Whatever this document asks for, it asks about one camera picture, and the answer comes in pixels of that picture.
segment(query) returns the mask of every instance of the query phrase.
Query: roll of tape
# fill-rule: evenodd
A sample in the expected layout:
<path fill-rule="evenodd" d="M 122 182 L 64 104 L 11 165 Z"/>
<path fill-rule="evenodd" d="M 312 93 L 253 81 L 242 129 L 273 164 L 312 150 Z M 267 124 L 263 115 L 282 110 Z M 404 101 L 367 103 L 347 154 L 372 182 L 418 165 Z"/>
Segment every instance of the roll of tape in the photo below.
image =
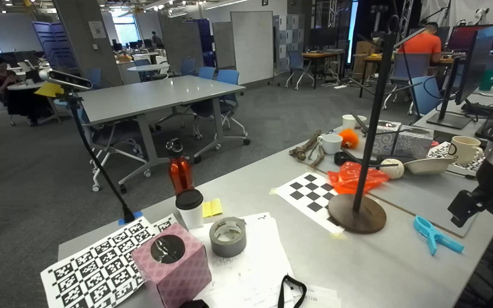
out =
<path fill-rule="evenodd" d="M 214 222 L 210 232 L 212 249 L 219 257 L 235 257 L 247 246 L 247 230 L 242 219 L 222 218 Z"/>

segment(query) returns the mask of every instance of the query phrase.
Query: man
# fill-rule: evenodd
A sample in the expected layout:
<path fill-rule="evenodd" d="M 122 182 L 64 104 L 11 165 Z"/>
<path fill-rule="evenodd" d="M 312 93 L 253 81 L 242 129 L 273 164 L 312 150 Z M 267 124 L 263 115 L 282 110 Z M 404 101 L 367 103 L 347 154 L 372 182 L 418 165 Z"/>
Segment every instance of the man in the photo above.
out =
<path fill-rule="evenodd" d="M 427 23 L 425 30 L 412 37 L 399 48 L 400 53 L 419 53 L 431 54 L 431 63 L 440 61 L 440 38 L 435 35 L 439 25 L 437 23 Z"/>
<path fill-rule="evenodd" d="M 160 46 L 163 45 L 163 41 L 157 36 L 155 31 L 151 31 L 151 41 L 153 42 L 153 44 L 156 45 L 157 48 L 161 48 Z"/>

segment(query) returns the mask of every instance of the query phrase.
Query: bottle cap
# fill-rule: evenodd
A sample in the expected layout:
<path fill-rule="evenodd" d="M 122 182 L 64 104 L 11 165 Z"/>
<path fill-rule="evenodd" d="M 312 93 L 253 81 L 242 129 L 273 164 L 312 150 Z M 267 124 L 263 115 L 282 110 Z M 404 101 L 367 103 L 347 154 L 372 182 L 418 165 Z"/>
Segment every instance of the bottle cap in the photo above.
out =
<path fill-rule="evenodd" d="M 203 203 L 203 195 L 196 189 L 187 189 L 176 195 L 176 207 L 180 210 L 189 210 Z"/>
<path fill-rule="evenodd" d="M 166 151 L 169 158 L 178 158 L 184 155 L 184 147 L 178 138 L 170 139 L 170 141 L 166 143 Z"/>

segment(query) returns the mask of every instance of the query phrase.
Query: tissue box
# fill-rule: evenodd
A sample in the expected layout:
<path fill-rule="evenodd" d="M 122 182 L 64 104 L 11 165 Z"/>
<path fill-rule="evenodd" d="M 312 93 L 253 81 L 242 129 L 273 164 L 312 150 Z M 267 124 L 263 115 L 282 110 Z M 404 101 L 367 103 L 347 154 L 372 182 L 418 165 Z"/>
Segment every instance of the tissue box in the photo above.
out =
<path fill-rule="evenodd" d="M 412 156 L 417 160 L 426 158 L 433 142 L 433 129 L 403 125 L 401 130 L 404 131 L 399 133 L 393 154 Z"/>
<path fill-rule="evenodd" d="M 212 280 L 203 243 L 175 223 L 132 253 L 155 307 L 178 308 Z"/>
<path fill-rule="evenodd" d="M 391 133 L 376 135 L 374 140 L 374 148 L 372 148 L 372 154 L 374 155 L 391 155 L 393 153 L 393 144 L 395 138 L 397 138 L 397 131 L 401 128 L 401 123 L 398 121 L 378 121 L 378 133 Z"/>

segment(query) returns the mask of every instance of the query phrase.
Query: orange shirt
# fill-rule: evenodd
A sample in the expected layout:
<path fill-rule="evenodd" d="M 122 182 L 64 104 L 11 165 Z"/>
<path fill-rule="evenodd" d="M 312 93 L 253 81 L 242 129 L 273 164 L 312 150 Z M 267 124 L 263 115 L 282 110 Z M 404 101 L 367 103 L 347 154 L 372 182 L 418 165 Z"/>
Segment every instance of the orange shirt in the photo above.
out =
<path fill-rule="evenodd" d="M 440 53 L 440 39 L 436 35 L 420 33 L 403 43 L 399 48 L 399 52 L 407 54 L 438 54 Z"/>

